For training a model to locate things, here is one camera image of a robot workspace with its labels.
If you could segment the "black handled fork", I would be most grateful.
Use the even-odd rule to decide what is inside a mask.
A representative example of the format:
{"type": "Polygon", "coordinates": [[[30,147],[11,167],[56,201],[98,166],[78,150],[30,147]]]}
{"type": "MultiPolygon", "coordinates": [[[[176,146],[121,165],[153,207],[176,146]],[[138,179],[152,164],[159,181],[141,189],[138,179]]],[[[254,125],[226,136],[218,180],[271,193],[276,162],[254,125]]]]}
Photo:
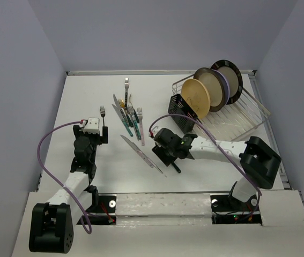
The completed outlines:
{"type": "Polygon", "coordinates": [[[104,106],[100,106],[100,115],[102,117],[102,121],[103,121],[103,126],[105,126],[105,116],[106,116],[106,111],[105,111],[105,107],[104,106]]]}

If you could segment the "black handled knife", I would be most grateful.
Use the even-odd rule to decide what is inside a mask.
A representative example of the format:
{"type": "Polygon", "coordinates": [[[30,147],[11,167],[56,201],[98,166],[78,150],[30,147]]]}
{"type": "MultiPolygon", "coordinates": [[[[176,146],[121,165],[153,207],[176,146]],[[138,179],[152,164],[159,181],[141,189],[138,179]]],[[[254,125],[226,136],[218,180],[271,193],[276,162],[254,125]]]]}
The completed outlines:
{"type": "Polygon", "coordinates": [[[173,168],[174,168],[178,173],[181,173],[180,168],[179,168],[174,162],[172,162],[171,165],[173,166],[173,168]]]}

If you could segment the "pink handled knife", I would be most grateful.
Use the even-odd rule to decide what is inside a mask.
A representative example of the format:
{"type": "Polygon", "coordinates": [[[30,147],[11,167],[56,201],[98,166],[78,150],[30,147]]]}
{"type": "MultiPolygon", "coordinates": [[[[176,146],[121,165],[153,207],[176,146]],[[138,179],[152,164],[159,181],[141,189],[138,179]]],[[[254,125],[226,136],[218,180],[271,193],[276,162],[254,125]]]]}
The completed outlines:
{"type": "Polygon", "coordinates": [[[144,162],[150,168],[156,168],[161,174],[164,174],[163,171],[135,143],[123,135],[120,135],[120,137],[134,150],[135,153],[137,153],[139,157],[144,160],[144,162]]]}

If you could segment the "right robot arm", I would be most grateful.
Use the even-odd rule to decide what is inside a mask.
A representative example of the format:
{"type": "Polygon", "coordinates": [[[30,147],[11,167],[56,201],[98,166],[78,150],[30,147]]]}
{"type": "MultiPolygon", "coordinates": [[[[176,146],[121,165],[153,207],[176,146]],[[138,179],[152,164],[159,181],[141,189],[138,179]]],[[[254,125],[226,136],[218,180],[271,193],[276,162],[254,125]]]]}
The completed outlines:
{"type": "Polygon", "coordinates": [[[273,188],[281,157],[259,137],[247,141],[216,141],[185,134],[180,137],[167,128],[154,127],[152,151],[166,165],[177,159],[213,160],[226,162],[242,171],[227,196],[231,209],[239,210],[255,198],[259,189],[273,188]]]}

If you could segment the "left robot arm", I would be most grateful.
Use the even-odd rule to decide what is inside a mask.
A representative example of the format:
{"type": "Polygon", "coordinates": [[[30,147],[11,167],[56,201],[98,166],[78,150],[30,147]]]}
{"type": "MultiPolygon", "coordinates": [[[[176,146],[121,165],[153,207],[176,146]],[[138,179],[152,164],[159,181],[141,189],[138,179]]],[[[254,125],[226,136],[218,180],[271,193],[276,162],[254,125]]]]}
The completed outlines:
{"type": "Polygon", "coordinates": [[[31,252],[68,253],[73,244],[74,227],[78,223],[86,233],[92,233],[86,211],[94,211],[99,205],[98,189],[91,183],[97,170],[97,147],[108,143],[108,128],[100,126],[98,118],[70,122],[70,125],[75,140],[67,179],[64,182],[59,180],[38,159],[44,173],[60,189],[49,200],[37,203],[32,209],[28,242],[31,252]]]}

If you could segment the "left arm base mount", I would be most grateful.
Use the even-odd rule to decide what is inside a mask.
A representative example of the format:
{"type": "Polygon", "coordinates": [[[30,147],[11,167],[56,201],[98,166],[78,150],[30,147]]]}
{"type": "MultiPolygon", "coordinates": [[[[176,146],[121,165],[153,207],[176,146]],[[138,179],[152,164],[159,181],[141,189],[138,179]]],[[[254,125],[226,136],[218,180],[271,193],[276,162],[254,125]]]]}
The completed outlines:
{"type": "Polygon", "coordinates": [[[93,203],[86,209],[92,225],[116,224],[116,198],[115,195],[100,195],[98,203],[93,203]]]}

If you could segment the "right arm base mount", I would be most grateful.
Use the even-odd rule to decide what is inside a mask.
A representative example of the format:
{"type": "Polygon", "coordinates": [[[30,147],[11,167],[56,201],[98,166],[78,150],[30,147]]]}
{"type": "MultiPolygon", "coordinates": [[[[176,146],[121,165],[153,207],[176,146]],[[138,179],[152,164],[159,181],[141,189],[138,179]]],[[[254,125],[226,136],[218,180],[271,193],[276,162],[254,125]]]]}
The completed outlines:
{"type": "Polygon", "coordinates": [[[212,223],[219,224],[262,224],[259,208],[255,210],[257,196],[241,202],[228,194],[211,195],[212,223]]]}

